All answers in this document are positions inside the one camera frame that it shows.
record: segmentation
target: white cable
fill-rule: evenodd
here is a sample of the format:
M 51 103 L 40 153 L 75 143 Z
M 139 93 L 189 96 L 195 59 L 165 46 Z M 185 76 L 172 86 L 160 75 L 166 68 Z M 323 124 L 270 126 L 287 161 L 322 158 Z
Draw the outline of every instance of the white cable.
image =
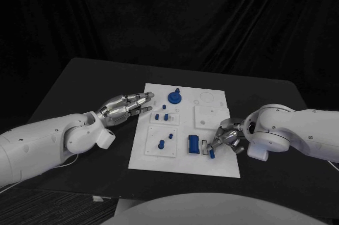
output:
M 13 186 L 16 186 L 22 181 L 19 181 L 17 183 L 14 183 L 12 186 L 9 186 L 4 190 L 0 191 L 0 194 L 7 191 Z
M 328 161 L 330 163 L 330 165 L 333 166 L 333 168 L 339 171 L 339 168 L 332 164 L 330 161 Z
M 61 167 L 64 167 L 64 166 L 68 166 L 68 165 L 71 165 L 75 161 L 77 161 L 77 159 L 78 159 L 78 156 L 79 156 L 79 154 L 77 154 L 77 158 L 75 158 L 75 160 L 69 163 L 69 164 L 66 164 L 66 165 L 61 165 L 61 166 L 56 166 L 55 168 L 61 168 Z

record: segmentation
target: table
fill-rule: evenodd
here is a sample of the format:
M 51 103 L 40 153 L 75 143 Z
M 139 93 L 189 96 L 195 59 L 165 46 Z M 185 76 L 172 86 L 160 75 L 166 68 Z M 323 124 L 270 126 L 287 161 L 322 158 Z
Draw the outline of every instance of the table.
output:
M 294 110 L 306 109 L 296 85 L 284 80 L 75 58 L 30 123 L 95 111 L 115 95 L 143 92 L 146 83 L 225 90 L 231 117 L 245 118 L 271 103 Z M 95 146 L 72 165 L 49 170 L 19 187 L 136 200 L 198 192 L 229 193 L 263 199 L 313 216 L 339 218 L 339 172 L 326 161 L 304 156 L 291 147 L 287 152 L 270 152 L 267 162 L 240 154 L 241 178 L 130 170 L 136 124 L 137 117 L 131 117 L 110 128 L 117 136 L 110 149 Z

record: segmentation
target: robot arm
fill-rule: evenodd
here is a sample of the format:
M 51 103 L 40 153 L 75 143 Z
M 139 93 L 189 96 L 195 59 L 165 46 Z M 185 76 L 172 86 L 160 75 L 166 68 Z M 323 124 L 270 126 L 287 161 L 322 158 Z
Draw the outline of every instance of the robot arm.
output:
M 115 139 L 105 129 L 152 107 L 153 93 L 120 95 L 97 112 L 72 114 L 9 130 L 0 135 L 0 186 L 23 181 L 61 165 L 95 144 L 107 149 Z
M 287 151 L 293 146 L 303 154 L 339 163 L 339 132 L 336 123 L 339 112 L 303 110 L 270 104 L 257 110 L 242 122 L 227 119 L 221 128 L 228 127 L 224 139 L 229 135 L 244 134 L 250 141 L 247 154 L 267 161 L 268 151 Z

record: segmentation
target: black backdrop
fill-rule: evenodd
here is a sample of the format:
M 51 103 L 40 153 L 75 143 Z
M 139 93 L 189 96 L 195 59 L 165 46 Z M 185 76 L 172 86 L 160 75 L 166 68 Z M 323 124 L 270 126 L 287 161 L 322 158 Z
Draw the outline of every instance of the black backdrop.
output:
M 286 79 L 312 108 L 339 110 L 339 0 L 2 1 L 2 131 L 74 57 Z

